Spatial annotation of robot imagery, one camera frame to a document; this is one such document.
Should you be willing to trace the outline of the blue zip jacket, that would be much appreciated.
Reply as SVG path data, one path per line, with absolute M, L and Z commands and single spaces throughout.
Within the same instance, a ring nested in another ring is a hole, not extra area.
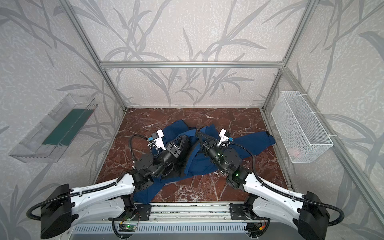
M 166 178 L 155 178 L 153 185 L 146 190 L 133 195 L 135 202 L 149 204 L 158 192 L 168 183 L 178 182 L 193 176 L 208 175 L 218 170 L 218 167 L 211 162 L 211 159 L 201 152 L 198 138 L 195 136 L 195 128 L 190 128 L 184 121 L 179 120 L 164 128 L 163 133 L 164 144 L 169 143 L 179 136 L 188 136 L 192 144 L 192 155 L 188 157 L 186 166 L 182 167 L 182 174 L 177 174 L 175 177 L 167 176 Z M 276 143 L 274 137 L 270 135 L 269 132 L 257 132 L 245 135 L 235 138 L 234 142 L 245 147 L 254 156 L 259 155 L 265 149 Z

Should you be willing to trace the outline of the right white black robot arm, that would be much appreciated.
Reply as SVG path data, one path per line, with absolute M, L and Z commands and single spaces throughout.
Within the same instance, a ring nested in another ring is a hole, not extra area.
M 249 194 L 244 203 L 248 218 L 265 218 L 278 221 L 297 230 L 306 240 L 324 240 L 327 229 L 345 219 L 342 209 L 322 203 L 320 198 L 307 192 L 305 195 L 279 187 L 261 178 L 255 169 L 242 165 L 242 158 L 233 148 L 241 148 L 252 157 L 251 151 L 226 139 L 221 142 L 198 131 L 201 149 L 220 171 L 227 174 L 227 183 L 234 189 Z

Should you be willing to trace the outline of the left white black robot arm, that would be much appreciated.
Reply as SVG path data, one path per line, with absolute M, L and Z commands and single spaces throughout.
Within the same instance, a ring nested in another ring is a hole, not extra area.
M 157 157 L 142 155 L 134 169 L 116 179 L 74 189 L 67 184 L 57 187 L 27 210 L 27 218 L 40 222 L 41 239 L 50 239 L 82 222 L 134 217 L 138 210 L 133 196 L 153 190 L 163 177 L 179 174 L 191 149 L 190 138 L 181 135 L 162 147 Z

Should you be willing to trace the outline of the pink object in basket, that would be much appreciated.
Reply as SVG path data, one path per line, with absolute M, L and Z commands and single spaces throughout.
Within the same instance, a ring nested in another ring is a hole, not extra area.
M 292 159 L 300 160 L 304 157 L 305 153 L 297 147 L 289 148 L 288 150 Z

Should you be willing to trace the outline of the green circuit board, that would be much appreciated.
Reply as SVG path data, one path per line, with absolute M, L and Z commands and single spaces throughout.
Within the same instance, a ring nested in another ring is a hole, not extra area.
M 125 224 L 125 223 L 119 224 L 119 231 L 120 232 L 135 232 L 136 228 L 137 228 L 137 225 Z

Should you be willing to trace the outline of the green mat in tray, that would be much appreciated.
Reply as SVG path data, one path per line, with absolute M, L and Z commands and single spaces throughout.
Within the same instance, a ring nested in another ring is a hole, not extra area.
M 72 109 L 43 141 L 43 145 L 69 146 L 94 110 Z

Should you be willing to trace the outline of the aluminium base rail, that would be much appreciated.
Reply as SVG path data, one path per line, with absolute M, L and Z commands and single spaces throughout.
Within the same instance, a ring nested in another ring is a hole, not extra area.
M 285 200 L 287 207 L 279 207 L 277 204 L 257 198 L 254 201 L 243 203 L 249 207 L 255 218 L 253 220 L 231 220 L 229 204 L 225 202 L 218 203 L 154 203 L 152 205 L 149 222 L 229 222 L 229 221 L 245 221 L 257 222 L 266 221 L 267 219 L 277 221 L 284 224 L 293 224 L 294 219 L 298 219 L 300 211 L 304 204 L 301 202 L 293 202 Z M 129 200 L 121 198 L 108 200 L 102 203 L 92 205 L 90 207 L 82 207 L 79 210 L 72 209 L 71 225 L 111 221 L 125 220 L 127 210 L 135 207 Z

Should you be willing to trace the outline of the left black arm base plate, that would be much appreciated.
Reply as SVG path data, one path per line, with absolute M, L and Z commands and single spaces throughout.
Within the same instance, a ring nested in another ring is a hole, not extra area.
M 148 221 L 151 215 L 152 205 L 135 205 L 127 210 L 126 221 Z

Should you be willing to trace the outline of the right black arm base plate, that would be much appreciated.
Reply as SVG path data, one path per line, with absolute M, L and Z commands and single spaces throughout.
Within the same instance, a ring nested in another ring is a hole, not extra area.
M 255 218 L 253 211 L 244 204 L 229 204 L 231 220 L 253 220 Z

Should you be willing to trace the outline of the aluminium frame struts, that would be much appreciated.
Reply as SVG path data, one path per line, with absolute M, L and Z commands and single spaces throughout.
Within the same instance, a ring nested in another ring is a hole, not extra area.
M 91 56 L 93 63 L 96 65 L 96 71 L 102 76 L 104 83 L 107 84 L 109 89 L 113 92 L 115 98 L 117 98 L 120 107 L 123 110 L 126 110 L 127 107 L 123 102 L 121 95 L 117 92 L 117 88 L 114 86 L 109 76 L 107 75 L 103 65 L 105 64 L 107 68 L 235 68 L 235 69 L 256 69 L 256 68 L 272 68 L 280 69 L 278 75 L 276 76 L 274 83 L 271 87 L 271 90 L 268 93 L 267 100 L 264 104 L 268 105 L 268 102 L 271 100 L 273 92 L 276 90 L 277 85 L 280 82 L 281 76 L 284 76 L 287 79 L 287 82 L 290 83 L 290 86 L 298 91 L 303 97 L 306 103 L 313 111 L 319 111 L 318 107 L 312 101 L 310 96 L 308 96 L 307 91 L 302 87 L 298 82 L 298 79 L 294 76 L 292 71 L 288 67 L 288 63 L 292 58 L 297 44 L 299 44 L 300 39 L 304 35 L 305 29 L 307 28 L 310 19 L 313 17 L 316 7 L 320 1 L 308 1 L 306 9 L 304 10 L 304 15 L 302 16 L 298 28 L 294 33 L 293 39 L 289 45 L 285 59 L 280 62 L 178 62 L 178 61 L 165 61 L 165 62 L 102 62 L 96 54 L 95 48 L 92 46 L 89 37 L 84 30 L 81 21 L 79 20 L 73 6 L 70 1 L 58 1 L 60 3 L 61 9 L 66 17 L 69 19 L 70 23 L 74 27 L 76 33 L 78 34 L 81 42 L 84 44 L 87 53 Z M 345 169 L 345 172 L 348 174 L 349 178 L 353 181 L 356 188 L 361 193 L 361 196 L 366 201 L 369 208 L 375 214 L 376 218 L 380 224 L 384 227 L 384 199 L 379 194 L 379 192 L 374 188 L 372 182 L 369 178 L 363 173 L 363 170 L 358 166 L 357 162 L 353 160 L 351 154 L 348 152 L 345 145 L 340 139 L 335 139 L 333 151 L 338 158 L 339 162 Z

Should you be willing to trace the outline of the clear plastic wall tray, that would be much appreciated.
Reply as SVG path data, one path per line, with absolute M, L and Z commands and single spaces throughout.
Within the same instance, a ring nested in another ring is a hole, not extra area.
M 70 146 L 43 145 L 43 141 L 72 109 L 94 110 L 94 97 L 67 94 L 47 116 L 31 130 L 9 153 L 23 163 L 56 163 Z

